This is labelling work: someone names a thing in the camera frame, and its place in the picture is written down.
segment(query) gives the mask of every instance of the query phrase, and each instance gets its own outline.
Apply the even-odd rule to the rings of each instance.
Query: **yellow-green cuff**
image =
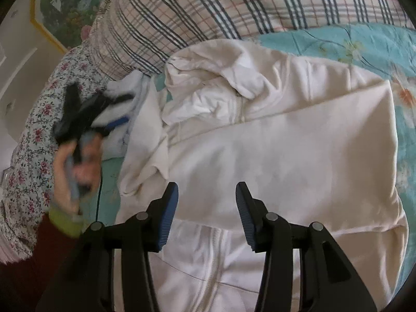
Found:
[[[82,233],[84,220],[79,215],[69,215],[62,211],[59,206],[51,202],[49,206],[49,220],[55,227],[65,233],[68,237],[78,238]]]

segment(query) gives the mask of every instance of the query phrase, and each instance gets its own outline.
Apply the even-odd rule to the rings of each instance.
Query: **hand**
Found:
[[[82,150],[83,162],[74,166],[72,173],[76,181],[82,185],[91,186],[89,195],[95,193],[101,182],[101,143],[102,137],[96,134],[94,139]],[[65,161],[75,150],[76,142],[62,144],[55,154],[53,162],[55,193],[54,201],[67,214],[78,214],[79,201],[71,201],[71,192],[65,175]]]

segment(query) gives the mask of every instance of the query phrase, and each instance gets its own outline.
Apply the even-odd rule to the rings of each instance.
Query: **yellow frame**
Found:
[[[45,36],[57,49],[65,54],[68,50],[60,43],[42,24],[36,21],[35,18],[35,3],[36,0],[30,0],[30,22],[32,25]]]

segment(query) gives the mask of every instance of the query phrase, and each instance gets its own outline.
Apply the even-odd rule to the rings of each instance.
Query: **orange flower print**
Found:
[[[401,106],[406,125],[414,129],[416,123],[416,78],[407,77],[396,65],[392,66],[394,104]]]

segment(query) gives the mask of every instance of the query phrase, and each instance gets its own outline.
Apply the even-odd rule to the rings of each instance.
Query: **floral pattern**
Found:
[[[260,35],[256,42],[294,55],[354,64],[391,81],[399,143],[396,189],[409,224],[400,288],[416,263],[416,32],[361,24]]]
[[[82,98],[106,85],[91,63],[87,41],[67,53],[55,68],[12,156],[12,171],[0,202],[0,233],[21,258],[32,254],[37,225],[53,195],[51,165],[57,145],[51,129],[62,116],[64,87],[74,81],[81,85]]]

